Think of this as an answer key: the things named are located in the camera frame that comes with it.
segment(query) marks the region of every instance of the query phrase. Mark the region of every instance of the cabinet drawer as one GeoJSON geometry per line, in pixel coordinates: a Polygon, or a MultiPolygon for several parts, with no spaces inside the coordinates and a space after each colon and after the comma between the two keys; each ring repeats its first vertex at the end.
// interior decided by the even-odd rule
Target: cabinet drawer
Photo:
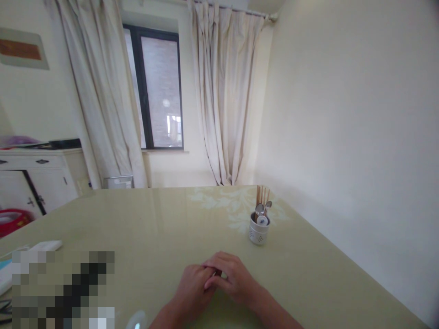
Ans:
{"type": "Polygon", "coordinates": [[[60,167],[64,167],[64,160],[60,156],[0,155],[0,170],[60,167]]]}

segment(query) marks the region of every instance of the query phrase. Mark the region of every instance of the table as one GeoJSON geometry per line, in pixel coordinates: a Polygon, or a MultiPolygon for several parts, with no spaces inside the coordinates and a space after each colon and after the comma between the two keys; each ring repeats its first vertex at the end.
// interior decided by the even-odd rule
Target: table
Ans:
{"type": "MultiPolygon", "coordinates": [[[[184,267],[219,250],[238,255],[306,329],[427,328],[287,203],[271,196],[272,223],[264,246],[248,238],[256,187],[227,186],[92,191],[0,240],[0,254],[62,240],[62,249],[39,269],[45,274],[31,274],[29,285],[13,288],[21,296],[55,296],[63,294],[63,284],[71,284],[72,273],[80,272],[81,261],[96,257],[90,251],[114,252],[113,264],[107,258],[107,271],[114,274],[101,276],[106,284],[92,289],[97,296],[90,297],[89,316],[96,306],[114,308],[115,328],[125,328],[138,310],[149,325],[173,296],[184,267]]],[[[260,327],[251,312],[221,291],[191,324],[260,327]]]]}

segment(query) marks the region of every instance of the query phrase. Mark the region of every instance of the window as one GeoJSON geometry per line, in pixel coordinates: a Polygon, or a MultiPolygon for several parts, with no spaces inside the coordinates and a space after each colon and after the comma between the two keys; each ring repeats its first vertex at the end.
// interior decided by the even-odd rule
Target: window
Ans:
{"type": "Polygon", "coordinates": [[[124,25],[143,149],[183,149],[178,34],[124,25]]]}

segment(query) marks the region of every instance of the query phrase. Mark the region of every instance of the hand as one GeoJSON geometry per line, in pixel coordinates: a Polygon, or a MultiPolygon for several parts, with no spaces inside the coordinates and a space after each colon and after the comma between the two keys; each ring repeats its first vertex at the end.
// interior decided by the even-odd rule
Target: hand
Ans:
{"type": "Polygon", "coordinates": [[[205,261],[203,266],[213,267],[227,275],[226,279],[220,275],[209,278],[204,285],[205,289],[219,287],[235,302],[242,303],[250,309],[253,309],[254,302],[265,294],[265,289],[253,279],[237,256],[220,251],[205,261]]]}
{"type": "Polygon", "coordinates": [[[189,265],[184,269],[177,292],[167,305],[179,321],[193,321],[208,306],[216,289],[205,289],[204,284],[215,272],[213,268],[200,265],[189,265]]]}

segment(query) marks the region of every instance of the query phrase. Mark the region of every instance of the curtain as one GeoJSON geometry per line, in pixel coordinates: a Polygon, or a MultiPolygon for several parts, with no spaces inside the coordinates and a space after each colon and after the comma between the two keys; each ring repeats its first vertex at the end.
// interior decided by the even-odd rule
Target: curtain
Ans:
{"type": "Polygon", "coordinates": [[[253,57],[264,18],[188,0],[200,126],[218,185],[241,169],[253,57]]]}
{"type": "Polygon", "coordinates": [[[64,31],[80,100],[75,123],[86,144],[93,188],[101,188],[105,177],[125,175],[133,175],[136,188],[147,187],[117,0],[45,0],[45,4],[53,26],[58,22],[64,31]]]}

